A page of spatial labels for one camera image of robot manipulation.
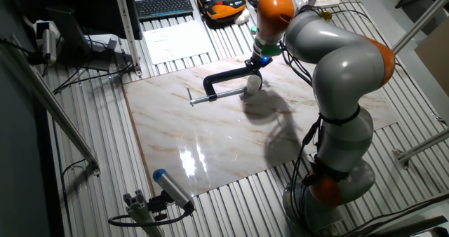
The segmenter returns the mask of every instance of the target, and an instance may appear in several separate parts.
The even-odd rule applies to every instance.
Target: end effector
[[[280,55],[277,45],[292,19],[305,3],[302,0],[260,0],[257,7],[257,32],[252,62]]]

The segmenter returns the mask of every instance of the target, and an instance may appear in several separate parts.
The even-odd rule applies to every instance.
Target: white paper
[[[206,31],[195,20],[172,27],[146,31],[143,33],[143,37],[153,65],[213,50]]]

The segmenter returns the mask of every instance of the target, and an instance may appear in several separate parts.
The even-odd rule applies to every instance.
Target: keyboard
[[[186,15],[194,11],[190,0],[144,0],[136,1],[135,5],[139,20]]]

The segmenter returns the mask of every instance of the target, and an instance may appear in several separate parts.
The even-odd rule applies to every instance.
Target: white marble surface
[[[310,86],[282,57],[261,70],[262,90],[191,107],[203,97],[204,77],[243,67],[250,55],[184,69],[123,86],[149,175],[165,168],[191,195],[226,185],[297,157],[300,141],[318,118]],[[306,65],[311,72],[313,65]],[[216,84],[217,93],[245,86],[246,78]],[[363,97],[375,129],[397,122],[377,92]],[[308,145],[306,152],[316,151]],[[153,185],[156,194],[161,188]]]

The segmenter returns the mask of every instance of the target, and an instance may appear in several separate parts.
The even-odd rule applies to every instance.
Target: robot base
[[[301,201],[301,194],[303,189],[305,191],[304,197],[305,201]],[[302,226],[299,223],[298,218],[293,212],[294,208],[290,199],[291,184],[287,184],[287,187],[283,191],[282,204],[286,211],[287,217],[292,224],[292,227],[301,229]],[[295,185],[295,196],[297,198],[298,205],[304,203],[304,212],[306,224],[309,225],[310,230],[316,232],[322,230],[334,223],[342,220],[342,216],[337,208],[329,208],[318,203],[313,196],[310,194],[309,188],[304,187],[303,184],[297,183]]]

